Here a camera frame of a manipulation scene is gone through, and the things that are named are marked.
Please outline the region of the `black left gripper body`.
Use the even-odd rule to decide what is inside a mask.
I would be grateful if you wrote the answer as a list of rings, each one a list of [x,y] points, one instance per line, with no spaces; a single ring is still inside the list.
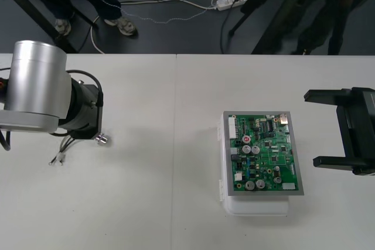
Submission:
[[[83,87],[88,106],[86,114],[88,126],[84,128],[83,136],[85,140],[91,140],[101,134],[104,94],[94,84],[86,84]]]

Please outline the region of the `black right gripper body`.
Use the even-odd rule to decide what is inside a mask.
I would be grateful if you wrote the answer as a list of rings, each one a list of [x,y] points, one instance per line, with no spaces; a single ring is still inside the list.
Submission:
[[[342,165],[355,175],[374,174],[374,90],[341,91],[336,113],[345,152]]]

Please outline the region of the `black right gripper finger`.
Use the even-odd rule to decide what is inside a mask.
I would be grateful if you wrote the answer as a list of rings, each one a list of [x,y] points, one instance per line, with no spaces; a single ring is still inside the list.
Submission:
[[[351,171],[355,162],[346,157],[318,156],[313,159],[313,165],[318,168]]]
[[[350,100],[351,95],[350,89],[308,90],[304,95],[304,101],[326,105],[345,105]]]

